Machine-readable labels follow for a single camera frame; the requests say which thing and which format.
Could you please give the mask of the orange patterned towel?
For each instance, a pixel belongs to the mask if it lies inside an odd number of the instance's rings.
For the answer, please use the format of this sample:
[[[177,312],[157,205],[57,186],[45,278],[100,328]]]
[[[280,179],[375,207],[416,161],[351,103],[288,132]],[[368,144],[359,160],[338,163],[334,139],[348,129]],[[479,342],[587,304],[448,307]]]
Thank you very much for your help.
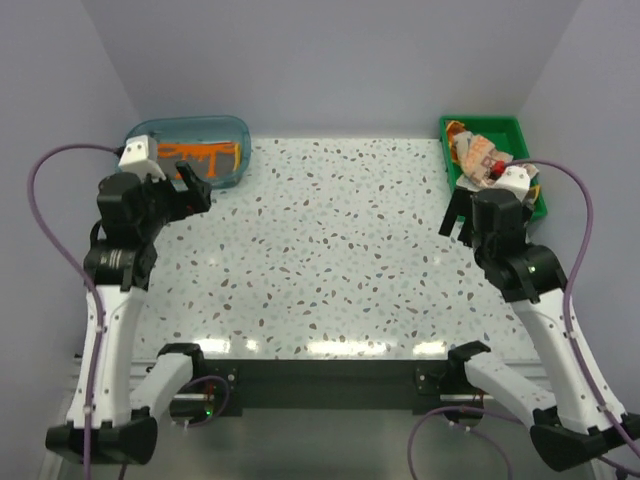
[[[242,147],[235,142],[158,145],[158,163],[172,180],[177,161],[187,161],[199,178],[213,182],[234,173],[241,165],[241,158]]]

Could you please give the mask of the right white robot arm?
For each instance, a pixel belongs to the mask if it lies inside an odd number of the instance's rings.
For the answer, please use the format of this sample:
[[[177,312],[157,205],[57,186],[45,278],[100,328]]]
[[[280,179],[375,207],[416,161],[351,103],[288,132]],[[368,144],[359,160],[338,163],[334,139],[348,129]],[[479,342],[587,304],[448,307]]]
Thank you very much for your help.
[[[528,430],[542,460],[562,472],[639,438],[639,417],[616,398],[575,317],[555,253],[527,239],[531,212],[504,189],[456,188],[439,233],[472,248],[485,279],[526,329],[550,383],[543,389],[480,341],[451,349],[437,384],[487,393]]]

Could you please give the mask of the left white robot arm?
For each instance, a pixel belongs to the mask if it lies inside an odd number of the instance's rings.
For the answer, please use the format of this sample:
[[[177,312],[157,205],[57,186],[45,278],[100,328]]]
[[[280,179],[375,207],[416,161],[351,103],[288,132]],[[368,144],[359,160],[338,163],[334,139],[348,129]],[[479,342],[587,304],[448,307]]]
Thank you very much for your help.
[[[211,207],[212,187],[191,166],[176,169],[184,188],[151,174],[122,170],[99,184],[99,220],[83,261],[87,331],[81,370],[65,421],[48,429],[46,448],[82,465],[145,465],[156,447],[158,419],[180,389],[208,379],[195,343],[165,345],[157,363],[130,386],[134,337],[157,260],[154,242],[169,223]]]

